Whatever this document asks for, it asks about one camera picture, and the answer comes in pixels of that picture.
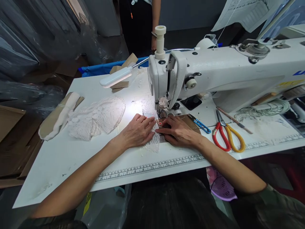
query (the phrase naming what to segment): cardboard box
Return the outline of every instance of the cardboard box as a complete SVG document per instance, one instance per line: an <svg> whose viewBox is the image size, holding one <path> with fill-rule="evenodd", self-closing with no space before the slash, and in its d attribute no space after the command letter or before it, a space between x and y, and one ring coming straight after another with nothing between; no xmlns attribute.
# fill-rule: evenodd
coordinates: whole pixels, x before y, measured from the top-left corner
<svg viewBox="0 0 305 229"><path fill-rule="evenodd" d="M117 72L118 70L121 70L122 68L128 67L132 63L136 63L138 61L138 58L134 53L132 53L127 60L123 63L122 66L113 66L112 69L110 70L110 74ZM118 82L117 84L111 86L110 88L112 89L112 93L118 92L122 90L123 88L128 87L129 81L121 81Z"/></svg>
<svg viewBox="0 0 305 229"><path fill-rule="evenodd" d="M42 144L41 122L24 110L0 106L0 188L22 184L17 180L27 175Z"/></svg>
<svg viewBox="0 0 305 229"><path fill-rule="evenodd" d="M50 62L40 66L39 69L28 73L20 81L21 83L41 83L50 78L57 69L59 62Z"/></svg>
<svg viewBox="0 0 305 229"><path fill-rule="evenodd" d="M78 68L85 66L88 66L88 62L82 56L79 56L76 60L60 62L59 66L55 70L55 73L73 78L79 78L82 77L82 74L78 71Z"/></svg>
<svg viewBox="0 0 305 229"><path fill-rule="evenodd" d="M64 93L67 93L67 91L71 86L72 81L73 81L72 77L55 73L49 79L47 79L44 82L44 84L59 86L63 89Z"/></svg>
<svg viewBox="0 0 305 229"><path fill-rule="evenodd" d="M69 76L72 78L80 78L82 74L78 68L88 66L88 62L82 57L67 61L48 62L38 66L38 69L28 73L20 81L21 83L41 83L51 78L54 73Z"/></svg>
<svg viewBox="0 0 305 229"><path fill-rule="evenodd" d="M0 142L25 114L25 110L0 105Z"/></svg>

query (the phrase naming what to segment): red-handled scissors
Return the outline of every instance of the red-handled scissors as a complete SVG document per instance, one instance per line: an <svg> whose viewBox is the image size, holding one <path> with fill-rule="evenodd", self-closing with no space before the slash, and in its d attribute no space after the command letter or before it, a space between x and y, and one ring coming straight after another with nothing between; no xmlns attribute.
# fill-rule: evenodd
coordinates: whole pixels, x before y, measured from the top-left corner
<svg viewBox="0 0 305 229"><path fill-rule="evenodd" d="M212 132L212 137L213 137L213 141L215 143L215 145L217 145L219 148L221 148L223 151L230 151L231 148L237 152L237 153L241 153L243 151L245 151L246 149L246 144L245 144L245 141L244 139L242 138L242 136L236 131L234 130L232 127L230 127L229 125L227 125L225 123L225 121L222 119L221 115L220 115L220 112L219 110L216 109L216 113L217 113L217 118L218 118L218 123L215 127L215 129L213 130ZM228 134L228 138L229 140L227 139L227 137L225 136L225 133L223 132L223 128L222 127L225 127L226 131L227 131L227 134ZM223 148L221 147L221 145L218 143L217 139L216 139L216 133L217 131L220 131L220 135L222 136L224 142L226 143L226 146L227 148ZM240 143L241 143L241 148L240 149L237 149L235 146L234 146L234 142L233 142L233 138L232 138L232 132L233 134L236 135L236 137L239 139Z"/></svg>
<svg viewBox="0 0 305 229"><path fill-rule="evenodd" d="M213 130L213 133L212 133L212 137L213 137L213 141L215 143L215 145L217 145L219 148L221 148L223 151L230 151L231 150L231 145L227 139L227 137L225 136L225 133L223 132L223 128L222 127L226 127L226 123L225 121L222 119L219 111L216 109L216 113L217 113L217 118L218 118L218 123L216 124L216 127L215 129ZM216 134L217 134L217 131L219 130L220 132L220 135L222 136L222 139L224 140L224 142L226 143L226 146L227 148L223 148L217 141L217 138L216 138Z"/></svg>

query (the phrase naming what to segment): white table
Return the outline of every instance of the white table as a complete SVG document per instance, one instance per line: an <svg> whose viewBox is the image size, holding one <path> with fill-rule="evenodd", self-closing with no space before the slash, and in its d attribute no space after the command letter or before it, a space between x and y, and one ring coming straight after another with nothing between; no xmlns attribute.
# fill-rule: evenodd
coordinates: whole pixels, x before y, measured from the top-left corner
<svg viewBox="0 0 305 229"><path fill-rule="evenodd" d="M40 203L71 173L116 136L136 113L141 112L132 106L132 101L151 98L147 72L139 74L132 85L115 94L111 92L110 88L104 89L101 87L99 81L103 77L105 76L74 79L69 92L74 91L85 97L85 100L77 109L113 95L124 98L126 110L119 126L109 135L101 134L93 137L90 142L69 136L67 128L64 128L52 140L45 141L13 208ZM214 129L217 118L212 100L203 101L199 107L192 111L188 111L183 106L180 109L183 114L191 113L206 126L211 127L211 130ZM229 122L224 115L223 118L225 122ZM235 123L230 124L242 135L247 145L247 149L243 153L230 152L238 160L305 146L305 139L279 115L261 121L248 120L244 124L254 132L253 135L249 135ZM269 143L266 143L265 138L270 138L270 135L272 135L268 131L273 131L276 139L269 139ZM212 141L211 134L208 135L203 131L201 133ZM218 136L218 140L223 143L220 136ZM129 149L100 175L92 191L210 165L197 151L175 148L169 143L161 143L159 148L159 153L152 153L144 148Z"/></svg>

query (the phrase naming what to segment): ruler markings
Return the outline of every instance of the ruler markings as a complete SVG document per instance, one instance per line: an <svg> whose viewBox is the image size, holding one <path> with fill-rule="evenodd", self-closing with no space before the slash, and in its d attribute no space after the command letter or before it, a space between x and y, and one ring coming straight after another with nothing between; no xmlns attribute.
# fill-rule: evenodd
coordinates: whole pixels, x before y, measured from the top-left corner
<svg viewBox="0 0 305 229"><path fill-rule="evenodd" d="M290 142L294 140L298 140L303 138L300 134L290 135L282 139L280 142ZM246 144L246 150L249 149L257 149L260 147L268 146L269 144L265 142L254 142ZM160 171L164 169L170 169L178 166L183 166L192 163L198 163L206 161L200 153L182 156L182 157L175 157L168 160L162 160L157 162L150 162L147 164L142 164L138 166L132 166L128 168L113 170L109 172L102 172L99 177L96 179L95 184L99 184L101 182L107 182L112 180L117 180L121 178L137 176L149 172Z"/></svg>

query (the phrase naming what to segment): plastic sheet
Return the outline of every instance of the plastic sheet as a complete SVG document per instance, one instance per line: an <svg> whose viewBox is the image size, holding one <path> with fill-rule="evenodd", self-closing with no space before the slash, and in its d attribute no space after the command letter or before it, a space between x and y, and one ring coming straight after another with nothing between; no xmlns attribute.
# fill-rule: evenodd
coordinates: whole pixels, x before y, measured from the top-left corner
<svg viewBox="0 0 305 229"><path fill-rule="evenodd" d="M0 1L0 79L19 81L39 63L76 58L79 33L67 1Z"/></svg>
<svg viewBox="0 0 305 229"><path fill-rule="evenodd" d="M142 60L145 60L147 57L139 58L137 63L140 63ZM125 61L118 61L108 64L94 65L88 67L81 67L78 70L82 73L82 77L96 76L96 75L105 75L109 74L113 66L122 66ZM139 67L148 67L148 61L141 64Z"/></svg>
<svg viewBox="0 0 305 229"><path fill-rule="evenodd" d="M278 10L272 15L265 23L261 32L269 25L272 19L282 10L282 8L288 3L289 0L285 0ZM275 38L280 30L286 26L305 24L305 2L304 0L296 0L289 9L277 20L277 22L265 33L262 39L267 37Z"/></svg>
<svg viewBox="0 0 305 229"><path fill-rule="evenodd" d="M81 219L88 229L123 227L131 195L131 184L125 185L124 197L119 195L120 190L122 188L116 187L92 193L89 209Z"/></svg>
<svg viewBox="0 0 305 229"><path fill-rule="evenodd" d="M61 87L0 81L0 105L45 119L64 98Z"/></svg>
<svg viewBox="0 0 305 229"><path fill-rule="evenodd" d="M86 18L81 13L79 14L81 28L81 43L83 52L87 54L90 64L97 65L106 63L109 58L102 45L98 42L98 34L96 28L90 18Z"/></svg>

